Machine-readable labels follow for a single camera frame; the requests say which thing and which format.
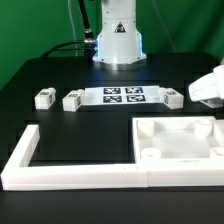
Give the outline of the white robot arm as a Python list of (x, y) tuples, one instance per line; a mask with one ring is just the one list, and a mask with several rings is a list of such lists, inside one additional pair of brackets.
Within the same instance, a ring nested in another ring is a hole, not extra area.
[[(146, 61), (142, 36), (136, 28), (136, 0), (101, 0), (102, 30), (97, 37), (96, 66), (126, 70)], [(224, 100), (224, 64), (189, 86), (193, 102)]]

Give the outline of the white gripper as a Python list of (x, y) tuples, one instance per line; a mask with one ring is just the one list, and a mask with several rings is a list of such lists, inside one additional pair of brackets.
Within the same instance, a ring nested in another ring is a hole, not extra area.
[(189, 85), (189, 96), (193, 102), (224, 100), (224, 59), (213, 71)]

